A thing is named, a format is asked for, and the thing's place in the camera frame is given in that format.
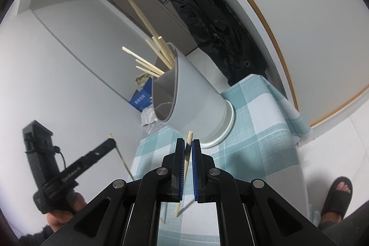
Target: blue box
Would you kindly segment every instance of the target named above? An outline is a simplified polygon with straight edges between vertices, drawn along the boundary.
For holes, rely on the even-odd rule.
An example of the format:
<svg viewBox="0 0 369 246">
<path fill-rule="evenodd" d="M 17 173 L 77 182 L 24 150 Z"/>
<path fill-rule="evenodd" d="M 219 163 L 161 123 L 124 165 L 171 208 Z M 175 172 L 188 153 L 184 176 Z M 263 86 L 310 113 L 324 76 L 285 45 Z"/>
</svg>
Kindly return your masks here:
<svg viewBox="0 0 369 246">
<path fill-rule="evenodd" d="M 130 104 L 138 109 L 140 112 L 144 108 L 149 107 L 152 104 L 152 78 L 150 77 L 143 89 L 133 95 Z"/>
</svg>

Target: black sandal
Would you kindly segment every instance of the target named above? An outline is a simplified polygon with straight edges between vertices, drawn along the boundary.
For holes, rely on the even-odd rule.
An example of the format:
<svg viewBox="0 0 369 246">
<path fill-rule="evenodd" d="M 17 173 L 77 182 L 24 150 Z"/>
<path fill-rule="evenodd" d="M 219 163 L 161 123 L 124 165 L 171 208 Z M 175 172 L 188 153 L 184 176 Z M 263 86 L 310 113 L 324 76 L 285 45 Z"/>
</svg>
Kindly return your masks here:
<svg viewBox="0 0 369 246">
<path fill-rule="evenodd" d="M 351 193 L 339 191 L 337 190 L 337 186 L 344 182 L 345 185 L 351 190 Z M 325 200 L 323 209 L 322 209 L 322 216 L 325 213 L 333 212 L 339 214 L 342 219 L 345 217 L 348 207 L 350 205 L 352 199 L 352 183 L 347 177 L 339 177 L 337 178 L 327 195 L 327 199 Z"/>
</svg>

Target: tablecloth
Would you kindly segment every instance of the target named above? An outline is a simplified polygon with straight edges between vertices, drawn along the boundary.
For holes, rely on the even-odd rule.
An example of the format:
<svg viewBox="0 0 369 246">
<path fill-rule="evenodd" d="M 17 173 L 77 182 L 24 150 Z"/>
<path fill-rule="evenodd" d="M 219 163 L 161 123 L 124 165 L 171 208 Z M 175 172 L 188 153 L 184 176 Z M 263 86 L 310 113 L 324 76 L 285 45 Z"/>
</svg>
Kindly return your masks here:
<svg viewBox="0 0 369 246">
<path fill-rule="evenodd" d="M 265 180 L 308 218 L 306 185 L 295 144 L 310 132 L 310 127 L 262 76 L 249 75 L 221 95 L 233 105 L 235 123 L 224 141 L 202 153 L 211 155 L 215 165 L 234 178 Z M 165 127 L 141 140 L 132 165 L 135 179 L 160 167 L 163 157 L 174 152 L 179 137 L 179 133 Z M 165 224 L 159 226 L 159 246 L 220 245 L 215 204 L 194 202 L 191 162 L 176 218 L 175 206 L 162 204 Z"/>
</svg>

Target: foot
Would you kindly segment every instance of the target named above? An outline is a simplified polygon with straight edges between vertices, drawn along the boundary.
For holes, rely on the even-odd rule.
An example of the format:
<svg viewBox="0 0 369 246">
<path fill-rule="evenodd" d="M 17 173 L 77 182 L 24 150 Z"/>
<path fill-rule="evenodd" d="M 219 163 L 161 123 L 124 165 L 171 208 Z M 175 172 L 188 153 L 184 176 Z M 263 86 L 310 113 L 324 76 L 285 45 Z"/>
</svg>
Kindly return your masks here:
<svg viewBox="0 0 369 246">
<path fill-rule="evenodd" d="M 340 182 L 338 184 L 336 190 L 344 191 L 344 192 L 347 192 L 347 193 L 351 194 L 351 190 L 349 189 L 349 187 L 344 182 Z M 337 213 L 334 213 L 334 212 L 327 212 L 321 217 L 320 224 L 322 224 L 324 222 L 327 222 L 327 221 L 337 223 L 337 222 L 340 222 L 341 220 L 342 220 L 342 216 L 340 214 L 337 214 Z"/>
</svg>

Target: black backpack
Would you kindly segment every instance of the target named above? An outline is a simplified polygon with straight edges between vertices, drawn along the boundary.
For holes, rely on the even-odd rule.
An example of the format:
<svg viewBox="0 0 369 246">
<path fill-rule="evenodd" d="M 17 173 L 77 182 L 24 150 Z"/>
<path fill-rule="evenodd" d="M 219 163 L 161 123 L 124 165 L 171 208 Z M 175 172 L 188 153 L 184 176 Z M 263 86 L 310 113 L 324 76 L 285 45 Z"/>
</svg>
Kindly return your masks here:
<svg viewBox="0 0 369 246">
<path fill-rule="evenodd" d="M 224 0 L 169 1 L 230 86 L 251 73 L 265 77 L 261 52 Z"/>
</svg>

